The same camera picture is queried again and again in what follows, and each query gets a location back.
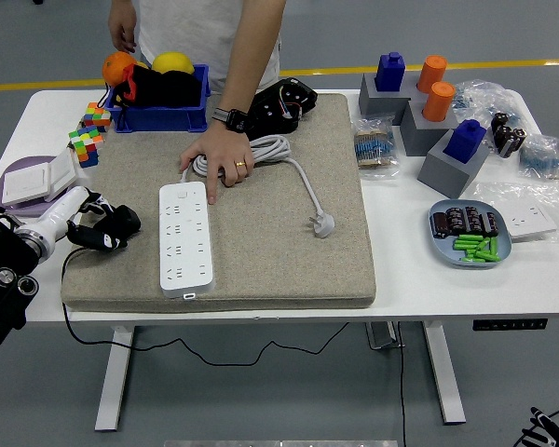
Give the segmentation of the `person's right hand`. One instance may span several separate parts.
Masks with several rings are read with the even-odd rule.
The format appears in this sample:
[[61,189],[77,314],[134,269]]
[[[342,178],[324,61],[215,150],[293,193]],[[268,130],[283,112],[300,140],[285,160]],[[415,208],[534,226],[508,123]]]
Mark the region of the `person's right hand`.
[[112,4],[108,16],[108,29],[112,44],[116,50],[134,53],[136,10],[132,4]]

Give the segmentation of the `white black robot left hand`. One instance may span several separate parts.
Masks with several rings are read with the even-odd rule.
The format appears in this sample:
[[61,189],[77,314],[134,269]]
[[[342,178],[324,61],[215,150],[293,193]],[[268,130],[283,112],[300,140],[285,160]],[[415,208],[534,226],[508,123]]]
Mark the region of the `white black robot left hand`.
[[41,215],[33,228],[42,258],[47,259],[55,251],[56,243],[64,237],[77,246],[95,251],[113,251],[127,246],[124,239],[73,222],[79,212],[88,210],[114,216],[113,207],[101,194],[83,186],[74,187]]

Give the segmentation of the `person's left hand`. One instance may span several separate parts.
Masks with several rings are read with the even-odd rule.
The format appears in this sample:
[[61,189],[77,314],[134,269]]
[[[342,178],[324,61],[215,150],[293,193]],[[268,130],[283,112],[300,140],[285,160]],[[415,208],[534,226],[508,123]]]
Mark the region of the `person's left hand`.
[[197,156],[207,160],[206,192],[210,205],[217,201],[218,174],[223,173],[226,187],[243,182],[252,174],[254,161],[247,136],[229,130],[214,120],[180,155],[180,172],[184,172]]

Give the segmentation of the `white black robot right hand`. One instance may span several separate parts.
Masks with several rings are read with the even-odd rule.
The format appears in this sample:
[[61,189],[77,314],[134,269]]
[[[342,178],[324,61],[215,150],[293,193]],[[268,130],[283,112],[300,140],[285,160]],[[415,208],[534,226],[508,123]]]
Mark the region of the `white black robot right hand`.
[[537,407],[531,407],[530,418],[533,427],[522,429],[519,443],[523,446],[556,446],[559,447],[559,426]]

